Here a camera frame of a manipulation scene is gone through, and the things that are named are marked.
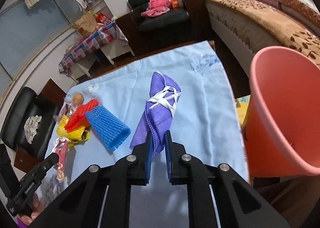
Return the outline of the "pink white wrapper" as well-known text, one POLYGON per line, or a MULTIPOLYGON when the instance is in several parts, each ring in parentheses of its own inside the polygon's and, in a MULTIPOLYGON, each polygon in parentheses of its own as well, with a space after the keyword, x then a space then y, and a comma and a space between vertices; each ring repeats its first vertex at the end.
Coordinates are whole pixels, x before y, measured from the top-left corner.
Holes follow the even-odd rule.
POLYGON ((59 157, 57 164, 54 166, 56 169, 56 179, 58 182, 63 182, 65 179, 65 166, 66 157, 68 152, 69 139, 66 137, 59 137, 54 141, 52 153, 56 153, 59 157))

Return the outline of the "yellow foam net sleeve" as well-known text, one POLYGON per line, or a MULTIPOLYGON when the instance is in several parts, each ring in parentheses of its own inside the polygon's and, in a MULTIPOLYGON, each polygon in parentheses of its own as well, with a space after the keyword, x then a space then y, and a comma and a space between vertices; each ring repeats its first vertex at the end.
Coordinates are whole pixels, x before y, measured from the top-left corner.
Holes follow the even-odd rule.
POLYGON ((67 138, 69 140, 68 149, 73 149, 74 146, 88 141, 90 138, 90 132, 85 126, 79 126, 72 131, 67 131, 65 129, 65 125, 68 121, 69 118, 63 114, 57 125, 56 133, 59 137, 67 138))

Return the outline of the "blue foam net sleeve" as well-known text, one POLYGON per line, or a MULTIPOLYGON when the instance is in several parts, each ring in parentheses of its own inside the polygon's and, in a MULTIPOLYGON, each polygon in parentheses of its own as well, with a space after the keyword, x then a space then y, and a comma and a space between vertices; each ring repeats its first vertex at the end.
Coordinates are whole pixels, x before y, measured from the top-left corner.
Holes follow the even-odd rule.
POLYGON ((131 129, 104 106, 95 106, 85 117, 109 151, 118 149, 131 134, 131 129))

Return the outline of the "red foam net sleeve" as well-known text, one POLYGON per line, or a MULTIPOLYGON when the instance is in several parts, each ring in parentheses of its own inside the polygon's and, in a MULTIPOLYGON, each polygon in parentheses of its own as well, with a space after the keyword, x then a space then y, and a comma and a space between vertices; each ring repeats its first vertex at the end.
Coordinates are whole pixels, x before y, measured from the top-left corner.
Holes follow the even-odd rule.
POLYGON ((99 105, 99 101, 91 99, 88 103, 78 106, 76 111, 71 115, 69 121, 65 125, 65 130, 71 132, 78 127, 90 127, 90 123, 86 118, 86 113, 93 110, 99 105))

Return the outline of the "purple face mask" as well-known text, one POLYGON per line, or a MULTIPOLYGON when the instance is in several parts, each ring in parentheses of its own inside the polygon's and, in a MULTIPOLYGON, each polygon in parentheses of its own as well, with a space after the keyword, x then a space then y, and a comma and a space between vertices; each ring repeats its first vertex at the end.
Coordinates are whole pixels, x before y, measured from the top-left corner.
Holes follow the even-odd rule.
POLYGON ((161 72, 154 72, 151 78, 149 99, 145 102, 144 112, 130 148, 145 142, 148 132, 153 136, 153 155, 164 149, 164 135, 170 129, 181 96, 180 86, 172 78, 161 72))

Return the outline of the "pink plastic trash bin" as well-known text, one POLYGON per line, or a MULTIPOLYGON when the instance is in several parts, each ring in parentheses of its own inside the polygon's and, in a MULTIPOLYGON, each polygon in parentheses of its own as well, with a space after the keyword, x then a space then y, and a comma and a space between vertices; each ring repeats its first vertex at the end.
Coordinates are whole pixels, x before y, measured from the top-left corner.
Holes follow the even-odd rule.
POLYGON ((319 175, 319 68, 293 49, 253 57, 244 125, 253 177, 319 175))

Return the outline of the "light blue cloth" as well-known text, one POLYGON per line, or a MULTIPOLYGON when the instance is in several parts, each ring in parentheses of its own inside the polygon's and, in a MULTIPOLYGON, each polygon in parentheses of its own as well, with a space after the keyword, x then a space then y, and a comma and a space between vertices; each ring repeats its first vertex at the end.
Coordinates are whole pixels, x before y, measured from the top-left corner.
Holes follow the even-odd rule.
MULTIPOLYGON (((204 41, 135 61, 72 87, 96 99, 135 132, 144 116, 165 113, 172 140, 204 164, 229 164, 248 179, 235 98, 225 69, 204 41)), ((155 144, 151 178, 131 190, 130 227, 188 227, 187 189, 169 183, 165 151, 155 144)))

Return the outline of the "clear snack wrapper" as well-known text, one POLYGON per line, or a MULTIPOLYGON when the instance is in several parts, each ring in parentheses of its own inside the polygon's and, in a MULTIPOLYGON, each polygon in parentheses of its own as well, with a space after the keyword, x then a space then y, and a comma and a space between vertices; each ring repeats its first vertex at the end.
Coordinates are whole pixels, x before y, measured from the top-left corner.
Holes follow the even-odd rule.
POLYGON ((58 115, 53 116, 53 119, 56 122, 59 122, 63 115, 70 117, 76 111, 77 108, 78 108, 78 105, 75 104, 73 101, 64 99, 63 107, 61 108, 58 115))

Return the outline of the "walnut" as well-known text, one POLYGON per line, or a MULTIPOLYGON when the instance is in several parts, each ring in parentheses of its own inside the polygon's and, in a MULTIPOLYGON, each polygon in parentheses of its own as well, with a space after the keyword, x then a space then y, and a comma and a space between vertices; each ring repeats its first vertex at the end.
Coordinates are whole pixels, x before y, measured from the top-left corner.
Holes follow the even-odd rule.
POLYGON ((75 105, 81 105, 84 102, 84 96, 81 93, 75 93, 72 96, 72 103, 75 105))

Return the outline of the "white side table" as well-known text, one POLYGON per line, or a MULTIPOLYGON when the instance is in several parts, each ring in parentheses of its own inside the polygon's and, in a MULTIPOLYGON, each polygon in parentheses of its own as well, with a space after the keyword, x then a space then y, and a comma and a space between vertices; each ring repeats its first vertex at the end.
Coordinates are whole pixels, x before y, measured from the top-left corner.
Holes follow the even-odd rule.
POLYGON ((135 53, 130 46, 124 47, 119 40, 114 40, 81 59, 70 68, 71 79, 78 83, 93 79, 113 71, 133 59, 135 53))

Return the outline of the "plaid tablecloth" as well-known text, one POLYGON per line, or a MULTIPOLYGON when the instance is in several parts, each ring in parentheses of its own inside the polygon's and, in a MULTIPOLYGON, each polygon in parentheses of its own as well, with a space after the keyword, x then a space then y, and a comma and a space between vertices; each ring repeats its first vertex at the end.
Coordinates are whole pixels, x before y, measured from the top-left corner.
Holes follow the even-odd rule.
POLYGON ((119 40, 120 44, 124 48, 129 46, 127 38, 122 33, 116 22, 111 21, 107 24, 104 24, 90 36, 85 38, 81 43, 76 45, 75 48, 73 48, 70 52, 68 52, 58 65, 59 73, 70 77, 70 68, 73 65, 84 59, 92 52, 100 49, 104 45, 107 45, 114 40, 119 40))

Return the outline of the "brown paper bag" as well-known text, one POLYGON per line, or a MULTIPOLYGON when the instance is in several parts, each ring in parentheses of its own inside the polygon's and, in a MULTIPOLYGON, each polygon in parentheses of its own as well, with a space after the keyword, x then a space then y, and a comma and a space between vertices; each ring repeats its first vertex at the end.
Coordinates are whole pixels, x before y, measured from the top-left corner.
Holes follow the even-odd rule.
POLYGON ((91 12, 84 13, 79 20, 71 24, 71 27, 78 32, 82 38, 87 38, 99 29, 99 25, 91 12))

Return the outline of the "red gift bag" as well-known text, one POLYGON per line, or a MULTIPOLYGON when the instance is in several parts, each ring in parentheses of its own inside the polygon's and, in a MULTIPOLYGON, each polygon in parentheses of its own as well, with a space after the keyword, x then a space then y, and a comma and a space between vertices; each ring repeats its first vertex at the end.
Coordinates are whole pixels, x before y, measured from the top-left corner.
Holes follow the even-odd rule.
POLYGON ((95 16, 97 23, 108 24, 111 20, 103 13, 99 13, 95 16))

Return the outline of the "pink clothing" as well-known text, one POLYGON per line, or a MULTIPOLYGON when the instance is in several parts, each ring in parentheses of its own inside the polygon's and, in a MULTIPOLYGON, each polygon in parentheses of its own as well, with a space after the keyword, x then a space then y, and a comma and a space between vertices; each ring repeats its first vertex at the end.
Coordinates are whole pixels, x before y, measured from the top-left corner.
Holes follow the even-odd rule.
POLYGON ((172 1, 177 0, 149 0, 146 11, 140 15, 142 17, 157 17, 170 11, 172 1))

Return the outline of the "bed with brown blanket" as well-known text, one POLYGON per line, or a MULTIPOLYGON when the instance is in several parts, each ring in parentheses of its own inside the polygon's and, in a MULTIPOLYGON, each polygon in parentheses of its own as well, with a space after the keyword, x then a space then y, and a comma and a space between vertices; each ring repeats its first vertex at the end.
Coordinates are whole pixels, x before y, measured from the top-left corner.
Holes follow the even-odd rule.
POLYGON ((291 48, 319 64, 319 34, 293 11, 276 7, 272 0, 203 1, 213 31, 246 73, 253 56, 268 46, 291 48))

